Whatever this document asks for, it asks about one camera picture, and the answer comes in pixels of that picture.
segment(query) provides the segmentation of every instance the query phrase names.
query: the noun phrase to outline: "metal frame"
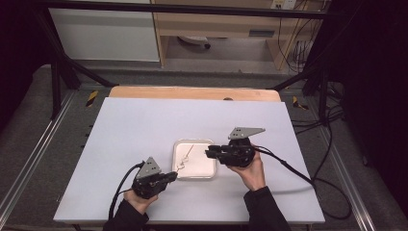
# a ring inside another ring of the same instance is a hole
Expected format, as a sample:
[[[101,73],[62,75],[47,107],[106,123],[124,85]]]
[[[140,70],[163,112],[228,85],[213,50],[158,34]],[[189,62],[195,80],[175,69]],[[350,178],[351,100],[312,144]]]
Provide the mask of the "metal frame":
[[[36,0],[32,3],[31,14],[50,44],[53,62],[53,114],[58,113],[61,96],[59,91],[60,75],[64,79],[69,89],[78,89],[81,85],[74,69],[82,72],[96,82],[105,87],[117,86],[86,69],[82,65],[71,60],[64,52],[64,48],[55,30],[44,17],[44,10],[72,9],[72,10],[93,10],[93,11],[115,11],[115,12],[148,12],[148,13],[201,13],[219,15],[239,15],[239,16],[260,16],[260,17],[280,17],[280,18],[311,18],[311,19],[337,19],[344,20],[344,13],[325,12],[304,12],[287,10],[265,10],[251,8],[231,8],[231,7],[209,7],[209,6],[189,6],[189,5],[164,5],[164,4],[138,4],[138,3],[112,3],[112,2],[89,2],[89,1],[66,1],[66,0]]]
[[[51,142],[54,134],[57,132],[61,122],[64,119],[66,112],[71,104],[73,97],[76,94],[76,90],[69,90],[66,94],[62,109],[60,113],[56,116],[55,119],[50,121],[41,138],[39,139],[36,147],[28,158],[23,169],[20,171],[16,177],[13,185],[7,192],[3,201],[0,203],[0,230],[6,224],[7,219],[9,218],[12,210],[17,203],[18,198],[22,195],[26,185],[28,184],[31,176],[34,173],[39,161],[41,160],[42,155],[48,147],[48,144]]]

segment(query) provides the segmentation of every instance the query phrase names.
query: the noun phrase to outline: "white tabletop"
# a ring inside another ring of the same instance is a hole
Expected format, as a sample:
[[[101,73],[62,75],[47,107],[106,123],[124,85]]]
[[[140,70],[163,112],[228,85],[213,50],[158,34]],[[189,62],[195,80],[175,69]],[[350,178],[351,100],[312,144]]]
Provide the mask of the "white tabletop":
[[[130,167],[152,156],[171,171],[173,145],[181,139],[227,144],[234,127],[260,127],[250,137],[309,176],[284,103],[189,99],[106,98],[54,220],[104,222],[116,188]],[[312,187],[276,160],[263,155],[267,184],[290,223],[324,222]],[[129,175],[129,189],[137,170]],[[243,223],[247,188],[217,163],[207,181],[176,180],[147,211],[150,223]]]

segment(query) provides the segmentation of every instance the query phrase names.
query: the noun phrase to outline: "black cable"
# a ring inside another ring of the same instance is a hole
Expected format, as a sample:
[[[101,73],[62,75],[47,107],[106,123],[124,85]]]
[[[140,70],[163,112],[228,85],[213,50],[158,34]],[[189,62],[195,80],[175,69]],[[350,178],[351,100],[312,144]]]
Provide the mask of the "black cable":
[[[316,170],[314,176],[311,178],[311,181],[313,182],[313,185],[314,185],[314,188],[315,188],[315,191],[316,191],[316,192],[318,191],[318,187],[316,186],[315,183],[316,183],[316,181],[320,181],[320,182],[322,182],[322,183],[325,183],[325,184],[331,186],[332,188],[334,188],[335,190],[337,190],[339,193],[342,194],[342,196],[345,198],[345,201],[346,201],[346,203],[347,203],[347,208],[348,208],[348,211],[347,211],[347,214],[346,214],[346,215],[344,215],[344,216],[334,216],[334,215],[328,213],[327,211],[325,211],[325,210],[323,210],[323,209],[322,209],[322,211],[323,211],[323,213],[324,213],[325,215],[327,215],[328,217],[334,218],[334,219],[347,219],[347,218],[349,218],[349,217],[351,216],[351,213],[352,213],[352,209],[351,209],[352,206],[351,206],[351,203],[350,203],[350,201],[349,201],[347,195],[344,193],[344,191],[343,191],[342,189],[340,189],[339,187],[335,186],[334,184],[332,184],[332,183],[330,183],[330,182],[328,182],[328,181],[326,181],[326,180],[323,180],[323,179],[321,179],[321,178],[318,178],[318,174],[319,174],[319,172],[320,172],[322,166],[324,165],[325,161],[327,160],[327,157],[328,157],[328,155],[329,155],[329,153],[330,153],[331,146],[332,146],[332,143],[333,143],[333,132],[332,132],[330,123],[331,123],[332,121],[334,121],[334,120],[336,120],[336,119],[338,119],[338,118],[340,118],[340,117],[343,116],[343,110],[339,110],[339,111],[333,113],[333,110],[335,110],[335,109],[337,109],[337,108],[339,108],[339,107],[340,107],[340,105],[336,105],[336,106],[332,107],[332,108],[327,112],[327,117],[326,117],[326,118],[327,118],[327,121],[325,121],[325,122],[320,122],[320,123],[316,123],[316,125],[311,126],[310,128],[308,128],[308,129],[306,129],[306,130],[303,130],[303,131],[301,131],[301,132],[305,132],[305,131],[310,130],[310,129],[312,129],[312,128],[321,126],[323,123],[327,124],[327,129],[329,130],[329,136],[330,136],[330,138],[329,138],[329,143],[328,143],[328,147],[327,147],[326,152],[324,153],[323,159],[321,160],[321,162],[320,162],[320,164],[319,164],[319,166],[318,166],[318,169]]]
[[[345,199],[345,201],[346,201],[346,203],[347,203],[347,207],[348,207],[347,214],[344,215],[344,216],[340,216],[340,217],[331,215],[331,214],[328,213],[327,211],[321,209],[321,210],[323,211],[323,213],[324,213],[325,215],[331,217],[331,218],[334,218],[334,219],[347,219],[347,218],[349,218],[349,217],[351,216],[351,213],[352,213],[352,209],[351,209],[352,206],[351,206],[350,200],[348,199],[348,196],[343,192],[343,190],[340,189],[339,187],[335,186],[334,184],[330,183],[329,181],[323,180],[323,179],[321,179],[321,178],[318,178],[318,177],[317,177],[317,178],[315,178],[315,179],[313,180],[313,182],[316,182],[316,181],[320,181],[320,182],[322,182],[322,183],[325,183],[325,184],[327,184],[327,185],[333,187],[333,188],[334,188],[335,190],[337,190],[339,193],[341,193],[342,196],[344,197],[344,199]]]
[[[330,117],[330,114],[331,114],[332,110],[336,109],[337,107],[340,107],[340,106],[339,105],[335,106],[335,107],[331,108],[328,111],[327,118]],[[318,174],[319,174],[321,168],[323,167],[324,162],[326,161],[326,159],[327,159],[327,157],[329,156],[329,153],[330,153],[330,149],[331,149],[331,146],[332,146],[332,143],[333,143],[333,133],[332,133],[332,129],[331,129],[331,126],[330,126],[330,120],[327,121],[327,129],[329,130],[329,136],[330,136],[328,147],[327,147],[326,153],[324,154],[323,160],[320,162],[320,165],[319,165],[318,169],[316,170],[315,175],[313,176],[312,179],[315,179],[315,178],[318,177]]]
[[[288,59],[285,57],[285,54],[283,53],[282,48],[281,48],[281,46],[280,46],[280,31],[281,31],[281,28],[282,28],[282,17],[279,18],[278,48],[279,48],[280,53],[281,53],[282,56],[283,56],[283,59],[285,60],[285,63],[288,65],[288,68],[289,68],[290,70],[296,72],[296,70],[293,70],[293,66],[289,63]]]
[[[277,157],[275,154],[273,154],[273,152],[271,152],[269,149],[262,147],[262,146],[257,146],[254,145],[255,150],[259,151],[261,153],[267,154],[273,158],[275,158],[277,161],[280,162],[280,164],[282,164],[285,168],[287,168],[289,171],[293,172],[294,174],[296,174],[297,176],[299,176],[300,178],[302,178],[303,180],[305,180],[307,183],[309,183],[313,188],[315,188],[315,183],[309,179],[307,176],[303,175],[302,173],[300,173],[298,170],[294,169],[292,166],[290,166],[286,161],[280,159],[279,157]]]
[[[140,164],[137,164],[133,167],[131,167],[128,172],[126,172],[125,176],[123,177],[122,181],[120,182],[119,186],[117,187],[116,193],[114,195],[114,198],[112,199],[112,204],[111,208],[109,209],[109,219],[112,219],[114,217],[114,209],[117,201],[117,197],[126,191],[121,192],[120,189],[122,188],[123,183],[125,182],[126,178],[129,176],[129,174],[137,167],[142,167],[144,165],[144,162],[141,162]]]

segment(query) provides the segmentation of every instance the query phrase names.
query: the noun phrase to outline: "white tray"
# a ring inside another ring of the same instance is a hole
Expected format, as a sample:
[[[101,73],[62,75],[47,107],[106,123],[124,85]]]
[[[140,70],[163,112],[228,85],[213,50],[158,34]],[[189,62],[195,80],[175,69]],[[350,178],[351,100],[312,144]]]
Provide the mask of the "white tray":
[[[172,170],[179,180],[205,180],[216,174],[215,159],[207,158],[205,150],[214,144],[210,140],[179,140],[174,144]]]

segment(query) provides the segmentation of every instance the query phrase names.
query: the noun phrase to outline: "gray floor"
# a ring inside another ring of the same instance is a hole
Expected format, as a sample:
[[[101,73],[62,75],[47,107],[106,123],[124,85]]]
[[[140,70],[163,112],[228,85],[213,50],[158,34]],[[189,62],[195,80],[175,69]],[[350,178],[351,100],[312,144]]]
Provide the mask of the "gray floor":
[[[104,78],[124,85],[199,86],[264,89],[276,85],[289,77],[288,70],[276,71],[265,42],[250,39],[214,38],[212,48],[187,45],[174,38],[170,41],[167,66],[133,65],[125,70],[101,68],[95,72]],[[51,93],[50,73],[40,69],[24,101],[15,112],[12,121],[0,135],[0,198],[6,196],[19,171],[24,167],[42,132],[50,122]],[[69,226],[52,220],[58,207],[58,198],[64,194],[76,163],[87,142],[103,98],[109,89],[96,86],[83,77],[84,88],[78,90],[68,109],[65,119],[42,156],[36,171],[18,202],[4,230],[56,230]],[[307,104],[299,88],[302,83],[281,92],[287,103],[291,119],[314,120],[310,110],[293,106],[293,96],[301,104]],[[85,104],[93,89],[98,96],[92,107]],[[381,181],[374,168],[362,165],[362,156],[350,133],[347,122],[338,120],[332,124],[333,138],[353,181],[362,196],[377,230],[408,230],[406,217]],[[326,145],[319,129],[297,136],[309,172],[313,174],[321,161]],[[339,178],[330,160],[323,166],[320,177],[337,186]],[[331,188],[318,185],[322,209],[335,215],[346,212],[342,197]],[[293,230],[303,226],[294,225]],[[316,224],[317,230],[360,230],[354,216],[346,220],[326,217],[324,224]]]

